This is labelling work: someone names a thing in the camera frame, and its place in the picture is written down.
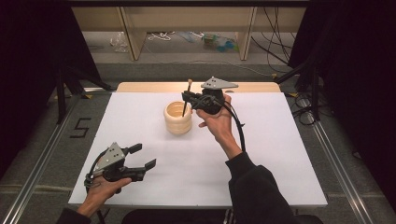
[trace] gray floor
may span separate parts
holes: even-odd
[[[194,42],[189,42],[176,33],[169,35],[171,40],[168,41],[157,38],[147,40],[139,60],[132,62],[128,53],[115,52],[115,47],[110,46],[110,39],[114,34],[85,33],[84,35],[102,79],[114,87],[122,81],[187,80],[190,77],[199,80],[205,79],[207,76],[220,76],[232,81],[271,81],[272,74],[279,76],[281,74],[274,71],[268,63],[277,70],[289,70],[272,56],[269,56],[267,60],[267,54],[254,42],[251,42],[248,59],[240,61],[238,52],[233,49],[219,52],[204,46],[198,37]],[[229,33],[221,33],[221,35],[234,38],[233,34]],[[262,34],[254,34],[254,38],[264,47],[268,47],[268,42],[262,37]],[[292,46],[293,44],[291,34],[282,34],[282,40],[285,45]],[[279,57],[284,58],[281,48],[272,46],[271,50]],[[281,90],[294,92],[295,80],[296,77],[282,83]],[[88,82],[84,82],[83,85],[95,87]],[[88,99],[79,99],[78,97],[74,97],[73,100],[67,99],[69,105],[73,102],[76,102],[76,105],[35,186],[32,197],[23,210],[19,223],[54,223],[64,207],[72,207],[67,204],[68,198],[75,186],[109,98],[109,93],[99,92],[93,93]],[[291,110],[297,109],[294,98],[288,98],[288,102]],[[362,161],[353,157],[351,153],[353,146],[337,119],[332,116],[330,108],[322,107],[320,117],[320,123],[344,165],[353,186],[362,198],[372,223],[396,223],[394,211],[369,171]],[[90,120],[83,120],[80,127],[88,128],[86,136],[83,138],[71,137],[84,134],[83,130],[76,130],[75,127],[79,119],[85,118]],[[20,152],[0,181],[0,218],[2,220],[46,148],[52,131],[56,128],[56,121],[57,102],[55,94],[53,94],[49,98],[47,110],[35,127],[29,144]],[[326,156],[314,127],[303,125],[298,119],[296,119],[296,125],[329,204],[324,208],[293,208],[294,212],[316,215],[326,224],[362,223],[352,209],[353,206],[351,206]],[[120,223],[128,211],[127,208],[112,208],[106,217],[106,223]]]

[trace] gripper jaw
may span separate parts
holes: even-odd
[[[117,143],[113,143],[105,155],[97,163],[93,176],[102,175],[105,180],[114,182],[122,178],[130,177],[133,182],[142,181],[146,171],[156,165],[156,160],[145,164],[144,167],[128,168],[124,166],[125,157],[142,149],[142,144],[136,144],[132,147],[120,148]]]

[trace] printed number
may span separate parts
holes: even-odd
[[[81,118],[81,119],[78,120],[78,122],[77,122],[77,124],[76,124],[75,130],[84,130],[84,134],[83,134],[83,135],[70,135],[70,138],[85,138],[85,134],[87,134],[87,131],[88,131],[90,128],[81,128],[81,127],[78,127],[78,126],[79,126],[79,123],[80,123],[82,120],[91,120],[91,118]]]

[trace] person's left hand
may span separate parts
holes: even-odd
[[[102,176],[96,177],[92,183],[94,187],[88,190],[87,198],[77,212],[85,217],[91,217],[118,189],[121,189],[131,182],[131,178],[123,178],[115,182],[108,182]]]

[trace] floor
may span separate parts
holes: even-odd
[[[210,34],[235,39],[232,33]],[[258,76],[267,81],[273,76],[281,76],[280,71],[290,70],[276,58],[287,60],[283,49],[275,44],[271,44],[270,50],[276,57],[268,56],[252,41],[247,60],[241,61],[237,49],[219,51],[213,46],[204,45],[197,35],[181,32],[167,34],[163,36],[165,39],[148,34],[139,60],[131,61],[129,53],[124,52],[125,48],[116,44],[118,35],[119,33],[84,33],[103,80],[113,86],[123,80],[133,79],[119,77],[119,74],[129,76],[128,71],[136,67],[149,69],[152,66],[152,69],[158,69],[156,76],[167,76],[180,72],[177,69],[184,69],[187,64],[190,69],[188,75],[199,76],[205,71],[201,70],[203,66],[222,66],[230,73]],[[270,42],[265,37],[271,36],[272,34],[257,33],[253,38],[267,49]],[[281,34],[282,43],[292,47],[293,36],[294,34]],[[298,77],[282,83],[281,90],[294,93],[293,84],[296,78]],[[95,87],[88,82],[83,82],[83,85],[86,88]],[[27,202],[18,208],[21,211],[16,217],[19,223],[54,223],[64,207],[74,208],[67,204],[68,198],[109,98],[110,94],[103,91],[93,91],[92,95],[85,98],[68,98],[70,116],[64,126],[59,127],[56,125],[56,94],[50,97],[48,108],[37,123],[30,143],[0,181],[2,220],[9,214],[8,209],[15,205],[20,192],[26,186],[26,180],[32,179],[32,175],[36,175],[37,179]],[[304,95],[298,98],[288,97],[287,100],[291,111],[309,104]],[[332,115],[331,109],[326,106],[325,98],[321,97],[320,103],[323,107],[320,109],[319,122],[306,125],[312,119],[309,114],[302,114],[296,117],[296,125],[329,204],[324,208],[293,208],[294,213],[316,215],[326,224],[396,223],[394,211],[363,162],[352,154],[353,146]],[[89,130],[85,133],[84,130],[77,130],[77,123]],[[36,172],[39,163],[42,165],[42,169],[38,169],[41,173]],[[106,217],[106,223],[120,223],[128,211],[127,208],[112,208]]]

